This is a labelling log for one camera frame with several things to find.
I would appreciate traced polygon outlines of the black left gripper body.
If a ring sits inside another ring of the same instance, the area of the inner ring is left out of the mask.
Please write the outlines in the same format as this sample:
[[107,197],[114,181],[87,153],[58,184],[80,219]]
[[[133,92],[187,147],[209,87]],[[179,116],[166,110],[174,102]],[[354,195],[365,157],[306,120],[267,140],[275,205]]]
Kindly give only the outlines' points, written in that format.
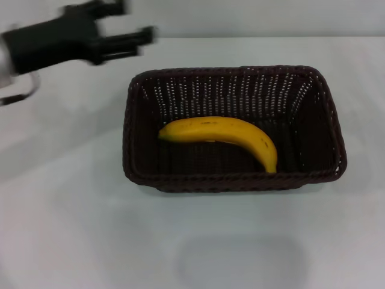
[[68,5],[56,19],[3,33],[13,73],[23,75],[70,60],[99,64],[92,49],[99,38],[94,12],[101,4]]

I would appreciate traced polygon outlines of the yellow banana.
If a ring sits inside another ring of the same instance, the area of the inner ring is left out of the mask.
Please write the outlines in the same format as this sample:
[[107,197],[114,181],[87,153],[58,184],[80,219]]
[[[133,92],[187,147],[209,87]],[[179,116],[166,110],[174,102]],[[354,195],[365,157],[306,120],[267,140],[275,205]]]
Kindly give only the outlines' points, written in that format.
[[230,143],[251,153],[266,173],[277,172],[277,149],[271,138],[241,119],[208,116],[175,120],[158,132],[158,138],[173,143]]

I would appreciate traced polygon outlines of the black woven basket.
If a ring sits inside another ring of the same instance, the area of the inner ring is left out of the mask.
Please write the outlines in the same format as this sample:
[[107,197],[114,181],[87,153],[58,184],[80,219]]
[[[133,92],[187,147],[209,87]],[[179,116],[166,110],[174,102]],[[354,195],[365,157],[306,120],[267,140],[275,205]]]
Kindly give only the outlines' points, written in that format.
[[[260,127],[276,146],[277,173],[233,144],[158,138],[166,124],[202,116]],[[138,185],[169,193],[296,189],[339,179],[346,155],[328,84],[309,66],[149,70],[128,88],[123,170]]]

